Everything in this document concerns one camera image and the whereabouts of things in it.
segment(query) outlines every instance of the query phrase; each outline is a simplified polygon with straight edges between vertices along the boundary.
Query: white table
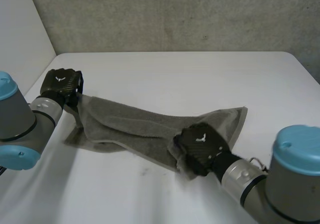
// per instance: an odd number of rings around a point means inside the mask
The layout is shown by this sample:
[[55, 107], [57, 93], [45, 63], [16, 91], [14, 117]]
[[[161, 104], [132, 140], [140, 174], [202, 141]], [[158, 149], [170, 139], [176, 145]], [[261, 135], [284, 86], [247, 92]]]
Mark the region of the white table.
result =
[[[320, 86], [284, 52], [77, 53], [56, 57], [26, 95], [39, 94], [50, 69], [84, 76], [84, 94], [168, 115], [246, 106], [233, 151], [268, 164], [277, 132], [320, 126]], [[0, 177], [1, 224], [255, 223], [214, 175], [184, 182], [128, 151], [103, 154], [67, 147], [64, 113], [41, 160]]]

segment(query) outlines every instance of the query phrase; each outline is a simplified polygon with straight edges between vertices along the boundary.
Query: blue cap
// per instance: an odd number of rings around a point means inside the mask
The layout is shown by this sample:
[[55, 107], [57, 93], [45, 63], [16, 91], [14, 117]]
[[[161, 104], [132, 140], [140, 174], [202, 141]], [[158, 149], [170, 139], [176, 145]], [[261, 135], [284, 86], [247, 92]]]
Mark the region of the blue cap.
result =
[[0, 146], [0, 166], [12, 170], [33, 168], [41, 155], [37, 151], [16, 145]]
[[0, 100], [11, 97], [17, 90], [18, 85], [13, 81], [11, 76], [6, 72], [0, 71]]
[[273, 156], [295, 173], [320, 176], [320, 128], [305, 125], [283, 128], [273, 145]]

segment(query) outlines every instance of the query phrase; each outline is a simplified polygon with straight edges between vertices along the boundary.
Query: concrete wall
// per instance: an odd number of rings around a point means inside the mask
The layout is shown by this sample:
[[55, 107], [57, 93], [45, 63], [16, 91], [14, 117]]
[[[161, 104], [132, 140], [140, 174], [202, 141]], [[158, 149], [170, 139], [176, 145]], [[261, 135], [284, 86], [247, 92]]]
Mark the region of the concrete wall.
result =
[[320, 81], [320, 0], [34, 0], [57, 53], [287, 51]]
[[13, 77], [22, 94], [55, 55], [32, 0], [0, 0], [0, 70]]

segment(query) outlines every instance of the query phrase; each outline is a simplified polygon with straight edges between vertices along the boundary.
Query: towel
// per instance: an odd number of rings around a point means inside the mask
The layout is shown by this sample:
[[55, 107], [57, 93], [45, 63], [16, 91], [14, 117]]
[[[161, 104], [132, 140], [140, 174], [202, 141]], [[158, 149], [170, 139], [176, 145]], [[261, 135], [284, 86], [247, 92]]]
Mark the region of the towel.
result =
[[75, 112], [76, 128], [65, 143], [96, 152], [129, 150], [190, 179], [190, 170], [173, 144], [183, 128], [205, 122], [225, 138], [230, 149], [244, 125], [247, 108], [222, 109], [197, 117], [176, 117], [148, 112], [109, 100], [81, 95]]

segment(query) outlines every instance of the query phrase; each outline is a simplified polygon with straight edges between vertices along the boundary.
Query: gray wall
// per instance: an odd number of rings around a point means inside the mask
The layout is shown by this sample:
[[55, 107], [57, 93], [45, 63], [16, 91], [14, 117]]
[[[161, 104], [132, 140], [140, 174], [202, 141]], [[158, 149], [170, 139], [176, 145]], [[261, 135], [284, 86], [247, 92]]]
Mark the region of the gray wall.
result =
[[320, 0], [34, 0], [57, 54], [286, 51], [320, 81]]

